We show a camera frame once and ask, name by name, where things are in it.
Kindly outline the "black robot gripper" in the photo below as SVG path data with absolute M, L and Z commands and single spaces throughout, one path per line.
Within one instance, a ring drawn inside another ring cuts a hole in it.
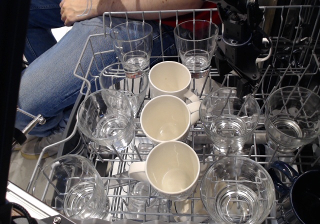
M 216 39 L 215 64 L 220 76 L 239 76 L 236 84 L 236 95 L 242 99 L 252 94 L 258 85 L 260 72 L 256 59 L 261 53 L 260 47 L 252 42 L 238 41 L 219 35 Z

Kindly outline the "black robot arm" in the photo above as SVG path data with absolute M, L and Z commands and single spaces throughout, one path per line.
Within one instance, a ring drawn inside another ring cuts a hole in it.
M 251 94 L 261 77 L 256 64 L 262 52 L 264 35 L 260 28 L 263 11 L 259 0 L 202 1 L 216 4 L 222 22 L 214 54 L 219 75 L 234 71 L 238 76 L 237 97 Z

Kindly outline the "black foreground robot arm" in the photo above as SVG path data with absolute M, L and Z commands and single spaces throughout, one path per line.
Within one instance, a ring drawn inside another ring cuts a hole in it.
M 31 0 L 0 0 L 0 204 L 6 203 Z

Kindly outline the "person's bare forearm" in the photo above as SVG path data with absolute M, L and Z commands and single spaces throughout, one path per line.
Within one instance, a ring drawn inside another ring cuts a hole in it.
M 116 17 L 139 19 L 139 12 L 144 12 L 146 20 L 156 20 L 159 14 L 163 19 L 172 18 L 177 10 L 181 15 L 188 14 L 190 10 L 200 9 L 204 4 L 202 0 L 99 0 L 99 11 L 114 13 Z

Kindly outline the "person's bare hand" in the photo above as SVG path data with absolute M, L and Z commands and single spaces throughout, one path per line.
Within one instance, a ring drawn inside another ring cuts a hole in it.
M 59 7 L 62 22 L 70 27 L 76 22 L 101 16 L 105 0 L 62 0 Z

